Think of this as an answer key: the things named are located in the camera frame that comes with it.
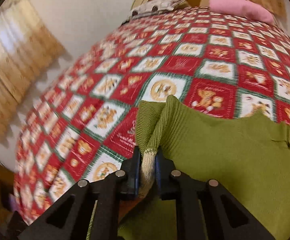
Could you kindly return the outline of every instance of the triangular cutout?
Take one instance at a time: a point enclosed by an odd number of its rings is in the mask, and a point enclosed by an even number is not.
[[[221,195],[221,201],[232,228],[246,225],[249,222],[247,216],[226,195]]]
[[[58,207],[46,220],[47,224],[53,225],[58,228],[63,228],[67,217],[69,215],[70,210],[72,209],[72,205],[75,201],[75,196],[71,195],[66,199],[61,206]]]

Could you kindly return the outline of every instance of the green sweater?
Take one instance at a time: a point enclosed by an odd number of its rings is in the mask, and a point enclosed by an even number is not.
[[[136,142],[143,155],[141,185],[146,195],[155,179],[159,145],[178,170],[194,179],[217,179],[276,238],[290,237],[290,126],[257,112],[219,119],[168,96],[166,103],[142,101]],[[174,201],[153,194],[122,221],[125,240],[177,239]]]

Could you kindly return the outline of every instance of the bed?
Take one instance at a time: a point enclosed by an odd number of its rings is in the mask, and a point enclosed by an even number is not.
[[[131,158],[141,100],[170,94],[219,118],[262,109],[290,124],[290,38],[279,28],[194,7],[132,20],[67,69],[28,113],[14,192],[27,223],[75,182]]]

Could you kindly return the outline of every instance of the green garment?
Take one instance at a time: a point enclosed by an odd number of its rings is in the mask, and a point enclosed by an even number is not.
[[[166,103],[139,105],[136,142],[142,155],[142,185],[152,185],[153,156],[164,156],[194,179],[217,179],[275,237],[290,237],[290,126],[261,111],[219,119],[168,96]],[[177,239],[174,201],[149,194],[122,221],[125,240]]]

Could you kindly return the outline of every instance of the pillow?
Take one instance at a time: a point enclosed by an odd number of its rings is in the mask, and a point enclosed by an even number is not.
[[[185,1],[186,0],[151,0],[133,8],[128,15],[128,20],[173,11],[178,5]]]
[[[230,14],[274,25],[273,15],[249,0],[209,0],[211,12]]]

